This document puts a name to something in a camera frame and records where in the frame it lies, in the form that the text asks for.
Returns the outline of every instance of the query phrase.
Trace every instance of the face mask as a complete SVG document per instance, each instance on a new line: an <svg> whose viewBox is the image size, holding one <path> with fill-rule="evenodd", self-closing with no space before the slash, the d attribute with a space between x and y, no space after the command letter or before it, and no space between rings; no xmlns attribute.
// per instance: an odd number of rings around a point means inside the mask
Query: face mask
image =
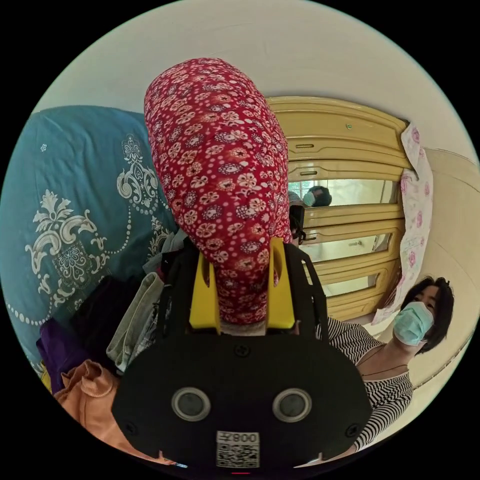
<svg viewBox="0 0 480 480"><path fill-rule="evenodd" d="M434 316L421 301L410 302L393 320L393 332L405 345L416 347L434 324Z"/></svg>
<svg viewBox="0 0 480 480"><path fill-rule="evenodd" d="M311 191L306 193L305 196L303 197L303 203L305 205L308 205L309 207L311 207L314 204L314 201L315 201L315 195Z"/></svg>

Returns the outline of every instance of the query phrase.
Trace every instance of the black hair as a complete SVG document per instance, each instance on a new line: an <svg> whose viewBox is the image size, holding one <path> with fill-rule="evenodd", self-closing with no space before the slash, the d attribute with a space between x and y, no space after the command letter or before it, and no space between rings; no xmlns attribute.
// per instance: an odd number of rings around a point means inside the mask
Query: black hair
<svg viewBox="0 0 480 480"><path fill-rule="evenodd" d="M415 297L427 287L438 287L438 292L435 296L435 320L431 331L425 337L426 344L417 352L417 355L434 349L447 336L454 312L454 294L450 287L450 282L443 277L434 280L431 276L427 276L408 291L400 310L403 310L407 304L413 302Z"/></svg>
<svg viewBox="0 0 480 480"><path fill-rule="evenodd" d="M330 190L326 186L313 186L308 191L313 193L318 190L321 190L322 194L315 197L312 207L328 207L332 203Z"/></svg>

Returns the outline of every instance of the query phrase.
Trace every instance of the yellow bracket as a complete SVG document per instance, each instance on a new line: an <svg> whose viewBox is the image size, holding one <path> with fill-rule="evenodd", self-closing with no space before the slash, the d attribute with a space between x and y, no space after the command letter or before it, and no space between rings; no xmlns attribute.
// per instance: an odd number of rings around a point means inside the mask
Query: yellow bracket
<svg viewBox="0 0 480 480"><path fill-rule="evenodd" d="M268 267L266 327L268 329L291 329L295 324L295 315L284 242L281 238L274 237L270 241L270 262ZM276 286L274 284L274 273L276 273L278 278Z"/></svg>
<svg viewBox="0 0 480 480"><path fill-rule="evenodd" d="M274 285L274 272L278 283ZM281 238L270 241L266 327L291 329L295 324L285 249ZM190 325L194 330L215 329L220 335L220 311L214 266L200 253L191 300Z"/></svg>
<svg viewBox="0 0 480 480"><path fill-rule="evenodd" d="M220 312L214 266L200 253L191 299L190 325L194 330L215 329L220 335Z"/></svg>

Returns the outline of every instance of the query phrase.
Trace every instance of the black device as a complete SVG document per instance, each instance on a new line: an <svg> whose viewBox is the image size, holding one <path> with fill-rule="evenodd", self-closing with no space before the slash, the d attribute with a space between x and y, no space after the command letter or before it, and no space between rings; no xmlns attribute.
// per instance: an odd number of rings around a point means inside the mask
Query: black device
<svg viewBox="0 0 480 480"><path fill-rule="evenodd" d="M188 243L176 256L158 303L155 345L125 371L112 405L135 449L225 474L285 470L354 443L372 413L364 382L329 343L327 301L310 257L282 248L299 335L192 328L199 252Z"/></svg>

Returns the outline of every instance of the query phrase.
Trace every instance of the screw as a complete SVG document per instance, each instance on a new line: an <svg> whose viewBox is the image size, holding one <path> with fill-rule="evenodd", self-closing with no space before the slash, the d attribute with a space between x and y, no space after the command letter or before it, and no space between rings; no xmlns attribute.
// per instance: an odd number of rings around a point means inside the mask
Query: screw
<svg viewBox="0 0 480 480"><path fill-rule="evenodd" d="M237 357L245 358L250 355L250 347L247 345L235 345L233 351Z"/></svg>
<svg viewBox="0 0 480 480"><path fill-rule="evenodd" d="M134 423L132 423L131 421L129 421L126 425L125 425L125 430L130 434L130 435L138 435L138 430L137 430L137 427L135 426Z"/></svg>
<svg viewBox="0 0 480 480"><path fill-rule="evenodd" d="M359 426L356 423L354 423L346 429L345 435L348 438L351 438L351 437L354 437L358 431L359 431Z"/></svg>

